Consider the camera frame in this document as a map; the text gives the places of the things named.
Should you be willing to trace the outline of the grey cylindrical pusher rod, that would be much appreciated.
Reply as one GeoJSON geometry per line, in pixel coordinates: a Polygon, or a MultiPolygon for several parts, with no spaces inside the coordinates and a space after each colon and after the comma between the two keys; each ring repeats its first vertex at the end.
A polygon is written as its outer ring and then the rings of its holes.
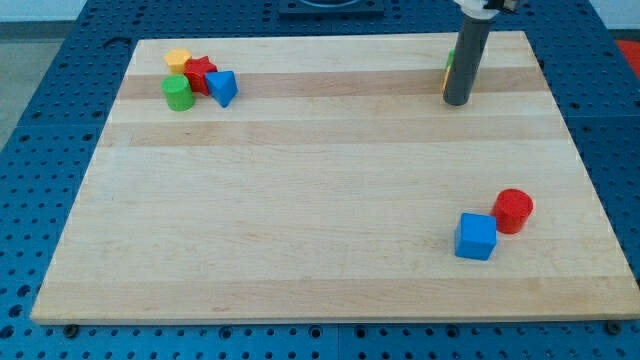
{"type": "Polygon", "coordinates": [[[445,103],[462,106],[468,102],[492,23],[491,19],[464,16],[444,85],[445,103]]]}

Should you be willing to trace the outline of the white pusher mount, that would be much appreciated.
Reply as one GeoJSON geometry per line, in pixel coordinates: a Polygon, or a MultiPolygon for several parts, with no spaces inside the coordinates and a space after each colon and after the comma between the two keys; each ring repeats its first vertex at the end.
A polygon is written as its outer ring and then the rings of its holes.
{"type": "Polygon", "coordinates": [[[474,19],[493,19],[499,13],[513,14],[522,0],[454,0],[462,12],[474,19]]]}

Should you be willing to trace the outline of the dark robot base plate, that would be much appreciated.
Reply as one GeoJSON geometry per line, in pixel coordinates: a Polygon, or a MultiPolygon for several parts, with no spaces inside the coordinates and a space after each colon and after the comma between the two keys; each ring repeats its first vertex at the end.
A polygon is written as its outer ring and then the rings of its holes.
{"type": "Polygon", "coordinates": [[[384,0],[280,0],[281,17],[383,15],[384,0]]]}

